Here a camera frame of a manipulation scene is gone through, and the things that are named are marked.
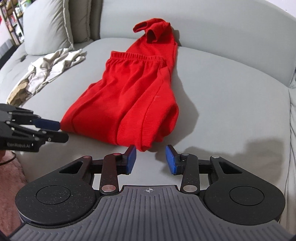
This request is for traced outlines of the red sweatpants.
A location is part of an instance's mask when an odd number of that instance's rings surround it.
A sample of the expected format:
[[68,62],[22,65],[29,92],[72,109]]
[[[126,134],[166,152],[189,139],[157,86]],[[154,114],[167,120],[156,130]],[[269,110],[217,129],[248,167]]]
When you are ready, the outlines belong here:
[[178,45],[171,25],[153,18],[133,31],[143,35],[125,52],[111,52],[102,78],[64,114],[63,131],[140,151],[173,131],[179,108],[171,76]]

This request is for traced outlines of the crumpled beige garment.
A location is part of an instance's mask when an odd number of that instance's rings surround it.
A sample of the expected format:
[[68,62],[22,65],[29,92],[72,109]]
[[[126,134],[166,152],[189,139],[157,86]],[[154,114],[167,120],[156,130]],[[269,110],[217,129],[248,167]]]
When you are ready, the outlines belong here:
[[30,63],[27,73],[18,81],[6,99],[12,106],[23,104],[40,92],[47,84],[54,81],[66,70],[86,59],[82,49],[71,51],[62,48]]

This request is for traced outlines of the large grey cushion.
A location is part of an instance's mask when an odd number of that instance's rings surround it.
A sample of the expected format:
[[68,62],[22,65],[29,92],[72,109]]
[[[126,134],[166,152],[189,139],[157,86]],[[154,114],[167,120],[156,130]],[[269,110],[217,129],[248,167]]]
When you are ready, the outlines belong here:
[[69,1],[34,1],[23,14],[25,51],[29,55],[46,55],[74,49]]

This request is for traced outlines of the light grey sofa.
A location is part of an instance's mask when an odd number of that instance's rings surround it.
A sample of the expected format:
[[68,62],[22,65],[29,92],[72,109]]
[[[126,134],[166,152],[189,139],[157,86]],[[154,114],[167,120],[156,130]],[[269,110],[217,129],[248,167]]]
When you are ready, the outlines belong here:
[[276,185],[285,195],[280,224],[295,233],[295,18],[267,1],[94,1],[96,40],[78,44],[86,59],[24,108],[60,121],[99,81],[112,51],[140,37],[133,27],[162,18],[178,43],[171,87],[179,106],[172,133],[138,152],[120,185],[178,185],[165,147],[218,155]]

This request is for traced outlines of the beige back cushion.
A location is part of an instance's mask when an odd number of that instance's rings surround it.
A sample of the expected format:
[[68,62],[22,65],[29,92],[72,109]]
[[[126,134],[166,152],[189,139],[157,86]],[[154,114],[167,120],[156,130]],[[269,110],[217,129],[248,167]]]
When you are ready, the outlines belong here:
[[98,40],[103,1],[70,0],[69,14],[74,43]]

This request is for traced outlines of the cluttered shelf unit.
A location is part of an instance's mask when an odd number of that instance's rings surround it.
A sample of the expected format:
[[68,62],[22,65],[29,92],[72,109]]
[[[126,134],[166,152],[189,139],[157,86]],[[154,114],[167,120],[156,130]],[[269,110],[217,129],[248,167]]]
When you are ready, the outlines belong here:
[[24,42],[23,14],[33,2],[31,0],[1,1],[1,17],[16,48]]

